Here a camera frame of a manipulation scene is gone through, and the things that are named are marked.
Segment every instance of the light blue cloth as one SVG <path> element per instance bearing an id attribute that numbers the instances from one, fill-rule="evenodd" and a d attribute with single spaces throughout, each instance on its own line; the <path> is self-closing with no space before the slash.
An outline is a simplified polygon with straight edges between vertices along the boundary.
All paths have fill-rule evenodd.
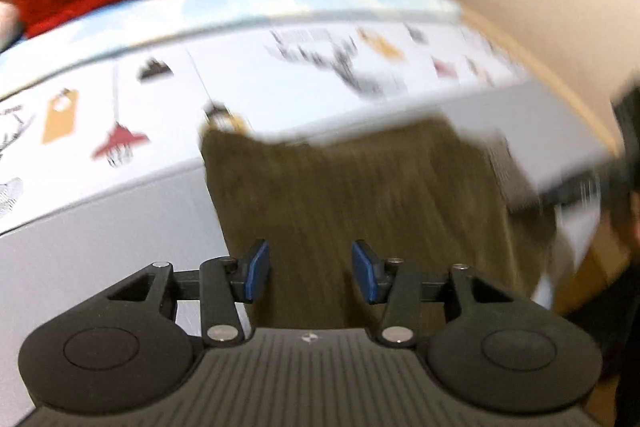
<path id="1" fill-rule="evenodd" d="M 274 20 L 402 16 L 458 22 L 452 0 L 129 0 L 94 10 L 0 55 L 0 98 L 75 65 L 206 30 Z"/>

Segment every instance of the silver screw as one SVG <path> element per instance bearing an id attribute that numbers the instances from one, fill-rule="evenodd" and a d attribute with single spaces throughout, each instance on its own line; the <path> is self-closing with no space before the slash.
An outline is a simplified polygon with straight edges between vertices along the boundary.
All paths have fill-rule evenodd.
<path id="1" fill-rule="evenodd" d="M 414 332 L 404 326 L 391 326 L 382 331 L 382 338 L 387 342 L 401 344 L 410 341 L 414 337 Z"/>
<path id="2" fill-rule="evenodd" d="M 239 331 L 229 324 L 218 324 L 207 330 L 207 336 L 212 341 L 228 342 L 232 341 L 239 334 Z"/>

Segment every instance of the red lamp illustration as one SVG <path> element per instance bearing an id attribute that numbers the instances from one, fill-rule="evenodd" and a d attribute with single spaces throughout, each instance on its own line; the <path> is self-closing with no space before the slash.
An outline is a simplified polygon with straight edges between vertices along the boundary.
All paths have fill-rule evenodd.
<path id="1" fill-rule="evenodd" d="M 120 124 L 119 120 L 119 101 L 118 101 L 118 76 L 117 64 L 113 68 L 113 120 L 114 125 L 111 129 L 107 141 L 98 147 L 93 154 L 93 159 L 106 156 L 111 167 L 120 167 L 125 163 L 129 163 L 133 158 L 133 147 L 148 143 L 149 139 L 146 134 L 131 132 L 128 128 Z"/>

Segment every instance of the brown cloth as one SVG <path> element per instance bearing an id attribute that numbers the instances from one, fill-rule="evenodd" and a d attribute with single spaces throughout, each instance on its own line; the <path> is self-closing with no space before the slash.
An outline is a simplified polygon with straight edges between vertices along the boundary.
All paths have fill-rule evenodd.
<path id="1" fill-rule="evenodd" d="M 486 151 L 443 120 L 324 147 L 211 130 L 202 156 L 229 253 L 257 238 L 271 247 L 254 327 L 370 325 L 379 313 L 351 280 L 355 239 L 424 271 L 465 263 L 530 295 L 556 232 L 553 216 L 511 217 Z"/>

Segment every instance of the gray table surface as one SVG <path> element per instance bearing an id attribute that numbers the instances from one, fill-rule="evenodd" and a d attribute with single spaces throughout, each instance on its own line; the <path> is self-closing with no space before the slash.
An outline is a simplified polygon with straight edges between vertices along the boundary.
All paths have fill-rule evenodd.
<path id="1" fill-rule="evenodd" d="M 411 108 L 395 121 L 440 112 L 462 133 L 505 136 L 534 184 L 606 155 L 604 146 L 572 111 L 530 81 L 431 107 Z M 369 132 L 391 116 L 355 123 Z M 316 130 L 316 142 L 336 130 Z M 575 248 L 589 240 L 597 208 L 561 216 Z M 14 425 L 33 407 L 20 380 L 17 354 L 43 322 L 153 261 L 176 270 L 196 269 L 226 246 L 209 199 L 201 164 L 186 166 L 143 185 L 39 219 L 0 237 L 0 425 Z M 197 306 L 180 304 L 178 323 L 198 330 Z"/>

